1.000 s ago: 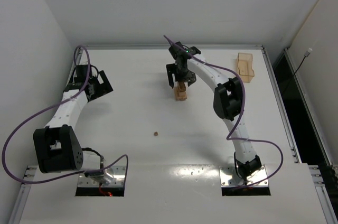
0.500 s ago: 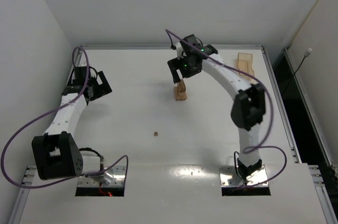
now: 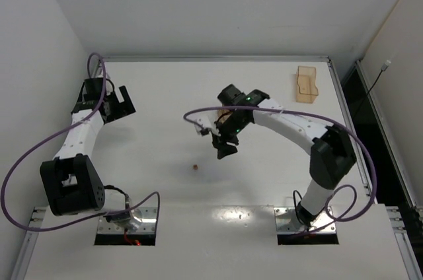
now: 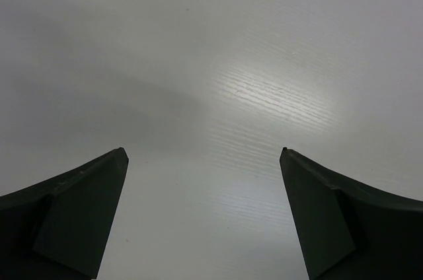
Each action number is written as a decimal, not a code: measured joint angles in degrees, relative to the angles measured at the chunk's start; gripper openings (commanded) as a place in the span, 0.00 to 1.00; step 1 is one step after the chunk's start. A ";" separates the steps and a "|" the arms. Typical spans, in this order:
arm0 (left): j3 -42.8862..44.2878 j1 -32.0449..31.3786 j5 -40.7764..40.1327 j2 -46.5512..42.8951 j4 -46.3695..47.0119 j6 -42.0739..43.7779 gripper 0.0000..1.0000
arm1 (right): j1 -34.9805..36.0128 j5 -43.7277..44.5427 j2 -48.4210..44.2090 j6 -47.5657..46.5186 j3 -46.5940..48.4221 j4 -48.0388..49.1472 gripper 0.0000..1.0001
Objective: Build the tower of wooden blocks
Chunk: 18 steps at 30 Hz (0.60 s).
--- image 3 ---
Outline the dark striped wood block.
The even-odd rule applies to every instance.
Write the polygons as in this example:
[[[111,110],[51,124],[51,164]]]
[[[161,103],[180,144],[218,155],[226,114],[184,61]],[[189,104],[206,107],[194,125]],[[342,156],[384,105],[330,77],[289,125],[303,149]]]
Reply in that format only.
[[[215,124],[223,124],[230,117],[231,114],[232,111],[230,110],[218,110]]]

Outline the transparent orange plastic box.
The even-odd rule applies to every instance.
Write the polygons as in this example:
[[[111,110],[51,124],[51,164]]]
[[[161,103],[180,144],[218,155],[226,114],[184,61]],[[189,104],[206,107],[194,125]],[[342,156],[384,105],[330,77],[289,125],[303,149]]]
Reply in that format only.
[[[319,95],[316,85],[317,69],[310,66],[298,66],[296,73],[295,99],[299,103],[312,104]]]

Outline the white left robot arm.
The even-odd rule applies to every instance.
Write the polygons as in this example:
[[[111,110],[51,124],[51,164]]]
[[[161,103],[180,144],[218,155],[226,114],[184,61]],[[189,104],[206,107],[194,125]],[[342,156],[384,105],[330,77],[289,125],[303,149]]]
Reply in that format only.
[[[135,113],[125,86],[113,88],[99,103],[103,78],[85,79],[71,111],[72,129],[52,160],[40,166],[40,175],[50,209],[55,216],[99,211],[106,203],[105,188],[91,161],[97,135],[102,127]]]

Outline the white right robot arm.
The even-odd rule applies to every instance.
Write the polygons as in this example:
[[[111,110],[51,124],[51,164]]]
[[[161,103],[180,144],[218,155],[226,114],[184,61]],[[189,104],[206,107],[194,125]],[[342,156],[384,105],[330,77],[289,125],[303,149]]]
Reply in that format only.
[[[336,125],[323,125],[302,116],[284,114],[282,106],[260,90],[245,94],[229,85],[217,99],[230,111],[225,120],[215,121],[218,133],[212,136],[212,145],[217,149],[218,159],[237,153],[237,135],[250,123],[275,131],[309,155],[311,181],[295,206],[298,223],[309,227],[356,163],[348,133]]]

